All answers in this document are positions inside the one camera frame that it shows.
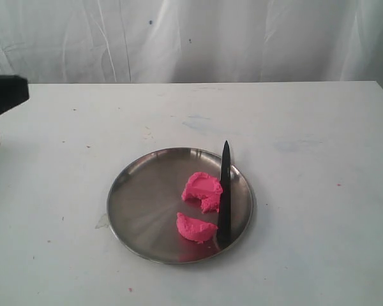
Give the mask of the pink putty lump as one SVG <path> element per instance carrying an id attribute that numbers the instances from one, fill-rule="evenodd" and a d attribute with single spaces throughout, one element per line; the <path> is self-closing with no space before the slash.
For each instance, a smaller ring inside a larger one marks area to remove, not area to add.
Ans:
<path id="1" fill-rule="evenodd" d="M 202 244 L 217 232 L 217 225 L 177 213 L 176 226 L 178 233 L 185 239 Z"/>
<path id="2" fill-rule="evenodd" d="M 200 200 L 201 211 L 205 214 L 219 212 L 222 193 L 223 188 L 216 177 L 205 172 L 196 172 L 189 177 L 181 197 L 183 201 Z"/>

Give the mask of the black knife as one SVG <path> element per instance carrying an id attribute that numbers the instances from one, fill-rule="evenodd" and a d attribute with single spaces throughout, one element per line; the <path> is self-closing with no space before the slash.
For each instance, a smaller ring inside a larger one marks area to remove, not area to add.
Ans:
<path id="1" fill-rule="evenodd" d="M 220 184 L 222 186 L 223 192 L 220 196 L 216 240 L 218 245 L 224 248 L 230 244 L 232 231 L 230 147 L 227 140 L 224 143 L 222 152 Z"/>

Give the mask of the white backdrop curtain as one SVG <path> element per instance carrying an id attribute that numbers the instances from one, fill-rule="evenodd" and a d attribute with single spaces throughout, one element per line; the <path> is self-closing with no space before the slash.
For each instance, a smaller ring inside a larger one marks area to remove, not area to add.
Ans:
<path id="1" fill-rule="evenodd" d="M 0 74 L 383 86 L 383 1 L 0 1 Z"/>

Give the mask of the clear tape piece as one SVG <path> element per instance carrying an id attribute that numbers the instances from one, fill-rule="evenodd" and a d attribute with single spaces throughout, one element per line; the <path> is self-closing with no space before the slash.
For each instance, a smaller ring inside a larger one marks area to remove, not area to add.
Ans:
<path id="1" fill-rule="evenodd" d="M 110 226 L 109 218 L 107 214 L 103 214 L 98 220 L 95 229 L 98 230 L 100 228 L 108 228 Z"/>

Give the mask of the round stainless steel plate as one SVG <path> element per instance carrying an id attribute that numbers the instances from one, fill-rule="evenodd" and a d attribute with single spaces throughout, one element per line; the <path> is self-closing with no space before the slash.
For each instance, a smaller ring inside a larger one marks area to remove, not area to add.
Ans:
<path id="1" fill-rule="evenodd" d="M 198 199 L 184 201 L 189 177 L 205 172 L 220 177 L 222 159 L 212 152 L 175 147 L 146 154 L 129 164 L 115 179 L 107 200 L 107 216 L 117 239 L 136 255 L 165 264 L 196 263 L 236 245 L 249 227 L 255 197 L 243 174 L 230 167 L 231 239 L 213 237 L 199 244 L 185 239 L 176 226 L 177 213 L 217 223 L 216 212 L 203 214 Z"/>

